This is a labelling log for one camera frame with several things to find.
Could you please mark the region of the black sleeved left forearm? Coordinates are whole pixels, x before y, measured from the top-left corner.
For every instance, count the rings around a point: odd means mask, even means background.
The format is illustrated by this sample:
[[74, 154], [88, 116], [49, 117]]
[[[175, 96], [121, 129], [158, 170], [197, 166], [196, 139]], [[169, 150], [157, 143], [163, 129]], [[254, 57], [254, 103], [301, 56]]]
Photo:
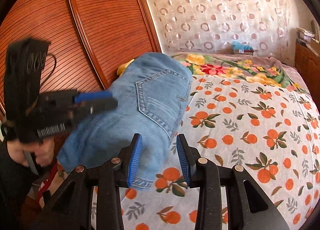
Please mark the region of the black sleeved left forearm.
[[35, 180], [28, 167], [16, 163], [1, 143], [1, 229], [24, 229], [21, 210]]

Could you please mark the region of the person left hand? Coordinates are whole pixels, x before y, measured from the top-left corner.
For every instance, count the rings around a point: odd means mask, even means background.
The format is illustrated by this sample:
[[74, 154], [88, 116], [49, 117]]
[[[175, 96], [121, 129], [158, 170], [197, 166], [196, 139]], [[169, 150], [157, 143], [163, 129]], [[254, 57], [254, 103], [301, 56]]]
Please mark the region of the person left hand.
[[54, 138], [45, 138], [43, 143], [33, 142], [28, 144], [21, 143], [18, 139], [7, 142], [7, 149], [10, 158], [18, 164], [28, 167], [27, 159], [24, 153], [34, 153], [36, 163], [41, 167], [51, 164], [54, 158]]

